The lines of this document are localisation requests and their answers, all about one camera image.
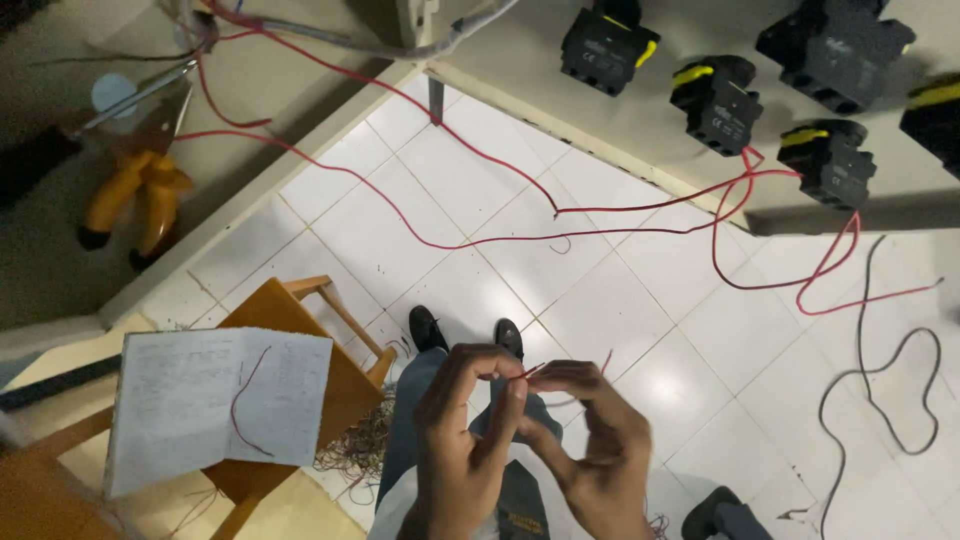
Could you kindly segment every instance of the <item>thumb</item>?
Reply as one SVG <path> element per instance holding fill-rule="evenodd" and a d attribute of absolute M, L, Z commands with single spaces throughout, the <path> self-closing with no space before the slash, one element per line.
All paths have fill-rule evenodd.
<path fill-rule="evenodd" d="M 527 439 L 527 445 L 534 454 L 543 460 L 553 473 L 561 490 L 565 490 L 576 476 L 577 462 L 566 454 L 557 437 L 545 425 L 533 418 L 529 416 L 521 418 L 517 430 L 523 438 Z"/>
<path fill-rule="evenodd" d="M 507 465 L 507 453 L 514 440 L 516 425 L 523 418 L 527 403 L 527 381 L 514 379 L 500 392 L 491 415 L 490 425 L 483 437 L 482 446 L 493 467 L 502 469 Z"/>

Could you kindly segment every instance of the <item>black shoe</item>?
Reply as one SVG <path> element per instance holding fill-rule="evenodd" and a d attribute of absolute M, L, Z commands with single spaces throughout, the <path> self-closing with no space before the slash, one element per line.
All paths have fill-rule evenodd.
<path fill-rule="evenodd" d="M 493 343 L 503 346 L 517 360 L 523 361 L 523 338 L 514 321 L 500 319 L 493 327 Z"/>
<path fill-rule="evenodd" d="M 410 337 L 414 338 L 414 345 L 421 353 L 436 347 L 450 352 L 444 335 L 437 326 L 437 319 L 433 318 L 433 313 L 426 307 L 417 306 L 410 310 Z"/>
<path fill-rule="evenodd" d="M 730 503 L 740 506 L 740 500 L 729 487 L 722 485 L 713 490 L 702 503 L 697 504 L 686 515 L 681 526 L 680 535 L 684 540 L 707 540 L 717 534 L 717 526 L 713 521 L 717 505 Z"/>

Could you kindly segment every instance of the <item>gray cable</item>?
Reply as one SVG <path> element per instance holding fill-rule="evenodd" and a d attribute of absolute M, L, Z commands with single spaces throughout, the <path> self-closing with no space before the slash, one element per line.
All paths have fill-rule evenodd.
<path fill-rule="evenodd" d="M 352 37 L 337 34 L 336 32 L 269 17 L 257 17 L 254 23 L 260 24 L 264 30 L 289 32 L 299 36 L 313 37 L 314 39 L 325 41 L 337 47 L 379 58 L 401 61 L 424 61 L 452 52 L 461 41 L 493 22 L 497 17 L 507 12 L 516 2 L 517 0 L 500 0 L 481 12 L 457 19 L 453 23 L 452 30 L 447 37 L 439 41 L 434 41 L 429 45 L 423 45 L 422 47 L 415 47 L 413 49 L 391 47 L 380 43 L 357 43 Z"/>

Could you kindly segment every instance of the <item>shirt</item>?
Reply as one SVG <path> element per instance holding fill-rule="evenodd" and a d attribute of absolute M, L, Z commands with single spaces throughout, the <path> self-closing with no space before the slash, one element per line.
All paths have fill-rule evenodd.
<path fill-rule="evenodd" d="M 557 485 L 557 480 L 546 468 L 546 465 L 525 444 L 511 443 L 507 462 L 518 461 L 537 479 L 540 485 L 540 496 L 543 499 L 543 508 L 546 510 L 546 521 L 550 530 L 551 540 L 587 540 L 591 538 L 583 527 L 570 513 L 566 505 L 564 494 Z M 380 501 L 376 515 L 373 518 L 373 527 L 367 535 L 367 540 L 395 540 L 403 525 L 403 519 L 410 511 L 417 499 L 417 467 L 413 467 L 403 474 L 396 484 Z M 500 540 L 496 517 L 493 513 L 473 532 L 472 540 Z"/>

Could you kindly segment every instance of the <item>notebook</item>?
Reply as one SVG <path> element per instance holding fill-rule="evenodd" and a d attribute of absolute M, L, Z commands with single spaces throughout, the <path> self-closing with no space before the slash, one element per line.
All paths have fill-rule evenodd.
<path fill-rule="evenodd" d="M 227 458 L 312 466 L 332 346 L 255 328 L 127 334 L 107 497 Z"/>

